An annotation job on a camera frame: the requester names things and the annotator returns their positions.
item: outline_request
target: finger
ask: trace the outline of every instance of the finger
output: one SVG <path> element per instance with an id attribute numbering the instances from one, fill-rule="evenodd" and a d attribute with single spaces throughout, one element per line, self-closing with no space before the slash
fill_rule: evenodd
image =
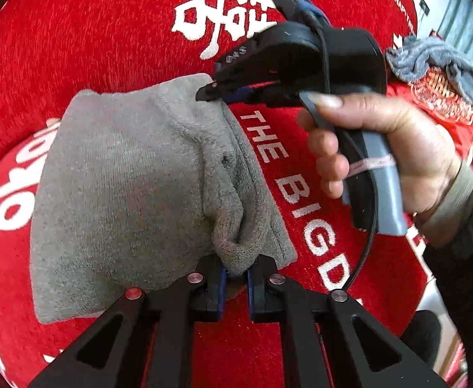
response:
<path id="1" fill-rule="evenodd" d="M 316 156 L 333 156 L 339 149 L 337 136 L 328 130 L 316 129 L 308 135 L 308 149 Z"/>
<path id="2" fill-rule="evenodd" d="M 341 154 L 318 158 L 316 160 L 317 173 L 325 181 L 340 181 L 348 175 L 350 164 Z"/>
<path id="3" fill-rule="evenodd" d="M 342 181 L 321 181 L 323 192 L 332 199 L 338 199 L 342 196 L 344 184 Z"/>
<path id="4" fill-rule="evenodd" d="M 313 122 L 312 115 L 310 115 L 306 109 L 302 109 L 298 112 L 296 123 L 305 131 L 312 131 L 316 128 L 316 123 Z"/>
<path id="5" fill-rule="evenodd" d="M 347 129 L 389 133 L 402 127 L 417 112 L 403 99 L 386 98 L 377 93 L 341 96 L 309 93 L 309 98 L 324 118 Z"/>

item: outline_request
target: gray cloth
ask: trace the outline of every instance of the gray cloth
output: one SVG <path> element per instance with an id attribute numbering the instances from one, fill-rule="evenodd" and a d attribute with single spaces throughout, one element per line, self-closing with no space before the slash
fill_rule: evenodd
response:
<path id="1" fill-rule="evenodd" d="M 232 275 L 259 253 L 296 259 L 253 148 L 197 74 L 130 93 L 79 92 L 48 152 L 32 219 L 37 318 L 104 310 L 216 252 Z"/>
<path id="2" fill-rule="evenodd" d="M 388 48 L 385 58 L 395 76 L 405 82 L 421 79 L 429 66 L 442 68 L 457 93 L 473 103 L 473 63 L 442 39 L 409 35 L 401 48 Z"/>

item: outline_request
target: beige sleeve cuff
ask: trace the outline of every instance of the beige sleeve cuff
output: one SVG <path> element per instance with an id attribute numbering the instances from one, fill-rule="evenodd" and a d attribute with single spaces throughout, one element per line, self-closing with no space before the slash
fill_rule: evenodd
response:
<path id="1" fill-rule="evenodd" d="M 414 223 L 431 245 L 439 248 L 450 243 L 466 223 L 473 210 L 473 168 L 465 161 L 461 164 L 454 183 L 432 216 L 425 222 Z"/>

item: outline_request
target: silver screw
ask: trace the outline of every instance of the silver screw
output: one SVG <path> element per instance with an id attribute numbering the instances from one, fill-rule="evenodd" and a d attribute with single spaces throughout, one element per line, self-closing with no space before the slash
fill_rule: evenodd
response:
<path id="1" fill-rule="evenodd" d="M 204 276 L 201 273 L 191 273 L 188 274 L 188 281 L 191 284 L 200 283 L 204 279 Z"/>
<path id="2" fill-rule="evenodd" d="M 129 300 L 136 300 L 140 299 L 142 294 L 143 292 L 141 289 L 138 289 L 137 287 L 132 287 L 125 292 L 125 297 Z"/>
<path id="3" fill-rule="evenodd" d="M 331 298 L 335 302 L 345 302 L 348 299 L 348 294 L 344 290 L 334 290 L 331 293 Z"/>
<path id="4" fill-rule="evenodd" d="M 283 274 L 274 273 L 269 277 L 269 281 L 274 285 L 282 285 L 285 283 L 285 276 Z"/>

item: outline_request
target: folded garment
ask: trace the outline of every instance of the folded garment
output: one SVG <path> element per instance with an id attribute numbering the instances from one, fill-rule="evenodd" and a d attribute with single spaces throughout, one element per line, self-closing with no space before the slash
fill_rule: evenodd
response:
<path id="1" fill-rule="evenodd" d="M 48 153 L 30 273 L 42 323 L 158 290 L 216 252 L 232 275 L 259 253 L 296 259 L 253 148 L 205 74 L 130 93 L 79 92 Z"/>
<path id="2" fill-rule="evenodd" d="M 409 35 L 401 48 L 388 48 L 385 58 L 396 77 L 405 82 L 421 79 L 429 66 L 442 68 L 458 94 L 473 103 L 473 63 L 441 38 Z"/>

